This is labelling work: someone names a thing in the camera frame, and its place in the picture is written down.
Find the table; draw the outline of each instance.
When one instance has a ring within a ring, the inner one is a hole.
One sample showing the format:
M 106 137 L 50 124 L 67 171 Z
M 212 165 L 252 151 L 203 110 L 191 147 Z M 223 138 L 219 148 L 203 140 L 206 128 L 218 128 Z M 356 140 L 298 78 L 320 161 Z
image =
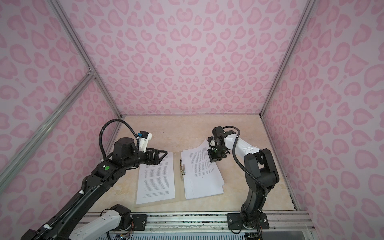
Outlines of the table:
M 217 126 L 235 126 L 240 137 L 260 149 L 268 148 L 274 157 L 280 182 L 268 194 L 263 210 L 294 210 L 284 178 L 277 164 L 267 134 L 259 115 L 179 115 L 179 116 L 127 116 L 124 119 L 135 132 L 152 133 L 148 147 L 180 152 L 199 146 L 212 135 Z M 122 125 L 115 141 L 122 137 L 133 137 Z M 247 198 L 249 187 L 244 172 L 238 167 L 232 155 L 217 162 L 224 179 L 224 194 L 190 199 L 181 202 L 164 203 L 146 207 L 134 207 L 139 169 L 128 170 L 89 210 L 101 212 L 115 204 L 121 204 L 132 212 L 181 212 L 181 211 L 239 211 Z

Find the heart pattern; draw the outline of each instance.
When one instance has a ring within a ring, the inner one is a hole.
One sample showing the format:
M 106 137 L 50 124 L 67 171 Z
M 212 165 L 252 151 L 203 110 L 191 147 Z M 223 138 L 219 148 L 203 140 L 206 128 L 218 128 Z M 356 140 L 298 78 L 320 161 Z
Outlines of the heart pattern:
M 0 196 L 1 239 L 20 239 L 37 229 L 78 192 L 100 160 L 100 129 L 113 118 L 92 81 Z M 114 126 L 104 132 L 104 144 Z
M 306 1 L 61 3 L 123 114 L 213 114 L 260 112 Z
M 87 71 L 49 9 L 0 5 L 0 172 Z
M 384 238 L 383 7 L 321 0 L 264 118 L 320 239 Z

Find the sheet of paper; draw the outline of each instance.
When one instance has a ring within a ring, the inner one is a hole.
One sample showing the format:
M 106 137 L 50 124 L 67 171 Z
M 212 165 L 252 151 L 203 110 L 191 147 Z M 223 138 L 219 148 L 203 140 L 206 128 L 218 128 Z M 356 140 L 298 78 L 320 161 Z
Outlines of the sheet of paper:
M 174 198 L 173 153 L 168 152 L 159 165 L 148 166 L 141 164 L 139 167 L 136 204 Z
M 182 164 L 185 165 L 185 198 L 193 199 L 224 193 L 224 180 L 215 162 L 208 156 L 208 143 L 204 141 L 194 149 L 181 152 Z

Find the paper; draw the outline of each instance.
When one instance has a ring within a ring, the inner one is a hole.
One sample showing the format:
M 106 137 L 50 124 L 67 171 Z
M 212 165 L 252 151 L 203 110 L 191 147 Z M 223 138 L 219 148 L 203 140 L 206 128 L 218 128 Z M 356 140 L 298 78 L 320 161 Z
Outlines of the paper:
M 159 165 L 148 166 L 141 164 L 139 167 L 136 204 L 174 198 L 173 153 L 168 152 Z
M 193 199 L 224 193 L 224 180 L 215 162 L 209 161 L 208 143 L 181 152 L 185 165 L 185 198 Z

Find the white cable tie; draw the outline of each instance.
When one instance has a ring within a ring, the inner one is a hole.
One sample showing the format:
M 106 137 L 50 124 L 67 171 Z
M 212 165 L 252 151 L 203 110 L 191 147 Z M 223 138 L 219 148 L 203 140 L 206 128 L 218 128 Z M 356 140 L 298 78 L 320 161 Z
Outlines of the white cable tie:
M 51 230 L 53 227 L 51 227 L 51 226 L 49 226 L 49 224 L 48 223 L 46 223 L 46 224 L 44 224 L 44 226 L 43 226 L 44 228 L 46 228 L 46 229 L 49 229 L 49 230 Z

